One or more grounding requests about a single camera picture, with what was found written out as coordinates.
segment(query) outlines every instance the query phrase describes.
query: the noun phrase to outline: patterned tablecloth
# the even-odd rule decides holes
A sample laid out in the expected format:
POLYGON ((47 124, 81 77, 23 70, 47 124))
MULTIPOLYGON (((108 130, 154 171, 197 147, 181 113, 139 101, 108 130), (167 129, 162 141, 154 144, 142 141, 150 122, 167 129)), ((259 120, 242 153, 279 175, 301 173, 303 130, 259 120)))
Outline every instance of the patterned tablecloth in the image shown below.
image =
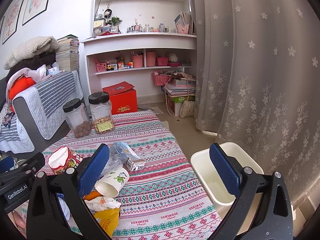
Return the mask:
MULTIPOLYGON (((130 179, 116 198, 121 202, 119 226, 113 239, 207 239, 221 222, 175 137, 151 111, 114 116, 113 132, 75 139, 73 133, 47 148, 43 171, 50 154, 68 146, 83 157, 91 156, 101 143, 109 147, 124 141, 147 161, 141 171, 129 172, 130 179)), ((23 208, 24 218, 27 205, 23 208)), ((76 225, 71 229, 79 231, 76 225)))

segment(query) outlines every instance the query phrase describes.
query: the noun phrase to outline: red box lid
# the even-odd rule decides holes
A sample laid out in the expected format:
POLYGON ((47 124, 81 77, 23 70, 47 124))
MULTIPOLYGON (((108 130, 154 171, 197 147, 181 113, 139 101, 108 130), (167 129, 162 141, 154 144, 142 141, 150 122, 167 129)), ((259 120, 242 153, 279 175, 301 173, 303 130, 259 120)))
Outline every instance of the red box lid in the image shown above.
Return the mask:
POLYGON ((102 91, 109 93, 110 96, 113 96, 113 95, 125 92, 125 91, 127 91, 129 89, 132 89, 132 88, 134 88, 133 85, 131 85, 128 82, 124 81, 124 82, 121 82, 119 84, 116 84, 116 85, 113 85, 113 86, 110 86, 110 87, 105 87, 105 88, 102 89, 102 91))

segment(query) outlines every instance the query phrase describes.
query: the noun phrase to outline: black jar lid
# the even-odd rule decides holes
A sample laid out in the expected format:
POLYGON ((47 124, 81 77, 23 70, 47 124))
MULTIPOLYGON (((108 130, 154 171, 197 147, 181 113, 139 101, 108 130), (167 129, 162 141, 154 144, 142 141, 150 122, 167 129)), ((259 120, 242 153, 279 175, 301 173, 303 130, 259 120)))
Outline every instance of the black jar lid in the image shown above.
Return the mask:
POLYGON ((108 102, 110 99, 109 93, 97 92, 89 95, 89 103, 92 105, 100 105, 108 102))
POLYGON ((81 106, 81 100, 79 98, 72 99, 71 101, 65 103, 62 107, 63 112, 69 113, 81 106))

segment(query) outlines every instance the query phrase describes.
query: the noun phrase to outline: white paper cup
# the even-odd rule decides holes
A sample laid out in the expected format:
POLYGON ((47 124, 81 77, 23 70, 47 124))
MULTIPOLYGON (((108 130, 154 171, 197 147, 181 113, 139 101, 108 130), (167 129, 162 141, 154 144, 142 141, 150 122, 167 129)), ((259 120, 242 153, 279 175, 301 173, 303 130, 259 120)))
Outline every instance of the white paper cup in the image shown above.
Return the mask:
POLYGON ((96 182, 94 187, 103 196, 114 198, 119 195, 120 190, 128 180, 129 173, 123 167, 119 167, 104 175, 102 179, 96 182))

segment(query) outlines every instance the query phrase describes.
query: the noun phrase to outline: metal bolt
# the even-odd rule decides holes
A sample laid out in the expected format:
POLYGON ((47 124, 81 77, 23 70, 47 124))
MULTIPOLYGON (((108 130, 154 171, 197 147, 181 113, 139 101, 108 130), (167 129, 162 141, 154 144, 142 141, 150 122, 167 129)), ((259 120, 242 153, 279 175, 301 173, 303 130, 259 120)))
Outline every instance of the metal bolt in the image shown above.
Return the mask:
POLYGON ((275 176, 276 176, 277 178, 281 178, 281 173, 280 173, 279 171, 276 171, 276 172, 275 172, 275 176))
POLYGON ((67 172, 68 174, 72 174, 74 171, 75 171, 74 168, 68 168, 68 169, 66 170, 66 172, 67 172))
POLYGON ((244 172, 247 174, 251 174, 252 173, 252 169, 250 167, 245 167, 244 168, 244 172))
POLYGON ((44 172, 43 172, 43 171, 40 171, 40 172, 37 174, 37 177, 38 177, 38 178, 42 178, 43 175, 44 175, 44 172))

